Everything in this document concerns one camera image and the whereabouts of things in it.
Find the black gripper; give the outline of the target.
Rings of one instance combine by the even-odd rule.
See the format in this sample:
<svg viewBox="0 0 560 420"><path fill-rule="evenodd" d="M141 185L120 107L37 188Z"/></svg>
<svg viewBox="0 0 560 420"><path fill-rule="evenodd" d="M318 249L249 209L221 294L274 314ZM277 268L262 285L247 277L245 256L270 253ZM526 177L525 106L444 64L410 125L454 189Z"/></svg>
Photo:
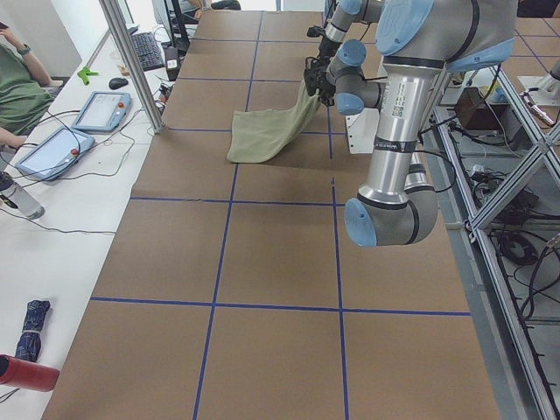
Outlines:
<svg viewBox="0 0 560 420"><path fill-rule="evenodd" d="M326 72L316 73L318 98L322 103L334 103L336 87L327 79Z"/></svg>
<svg viewBox="0 0 560 420"><path fill-rule="evenodd" d="M339 48L339 42L332 41L328 37L323 37L318 48L318 62L321 65L327 66L336 55Z"/></svg>

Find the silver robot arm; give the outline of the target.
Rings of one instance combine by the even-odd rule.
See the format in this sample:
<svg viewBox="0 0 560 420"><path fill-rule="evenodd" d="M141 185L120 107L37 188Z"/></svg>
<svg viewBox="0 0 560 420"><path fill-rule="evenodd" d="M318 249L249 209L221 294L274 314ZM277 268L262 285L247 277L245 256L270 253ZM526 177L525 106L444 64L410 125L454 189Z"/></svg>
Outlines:
<svg viewBox="0 0 560 420"><path fill-rule="evenodd" d="M375 0L337 1L332 15L326 19L325 26L319 30L321 41L318 48L318 61L325 64L336 55L353 24L378 23L384 5L385 1Z"/></svg>
<svg viewBox="0 0 560 420"><path fill-rule="evenodd" d="M420 242L437 194L416 153L435 78L499 65L512 53L515 1L341 1L304 71L309 95L344 116L378 109L366 182L345 205L362 247Z"/></svg>

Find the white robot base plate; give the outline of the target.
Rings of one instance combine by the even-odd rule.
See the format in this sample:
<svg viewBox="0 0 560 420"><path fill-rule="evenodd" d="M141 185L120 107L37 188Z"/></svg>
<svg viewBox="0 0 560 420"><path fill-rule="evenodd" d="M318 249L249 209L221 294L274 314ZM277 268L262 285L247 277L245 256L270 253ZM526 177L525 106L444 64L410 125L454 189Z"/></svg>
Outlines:
<svg viewBox="0 0 560 420"><path fill-rule="evenodd" d="M371 154L374 148L380 112L364 108L358 115L345 117L348 149L351 154Z"/></svg>

